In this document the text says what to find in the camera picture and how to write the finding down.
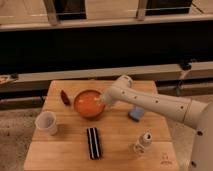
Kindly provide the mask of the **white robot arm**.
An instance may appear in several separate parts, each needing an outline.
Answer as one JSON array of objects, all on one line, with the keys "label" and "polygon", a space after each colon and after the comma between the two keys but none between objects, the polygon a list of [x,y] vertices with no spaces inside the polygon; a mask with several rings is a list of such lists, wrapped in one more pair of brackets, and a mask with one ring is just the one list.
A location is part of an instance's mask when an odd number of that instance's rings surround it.
[{"label": "white robot arm", "polygon": [[133,80],[120,76],[101,95],[105,105],[126,102],[180,122],[196,131],[188,171],[213,171],[213,103],[152,94],[132,88]]}]

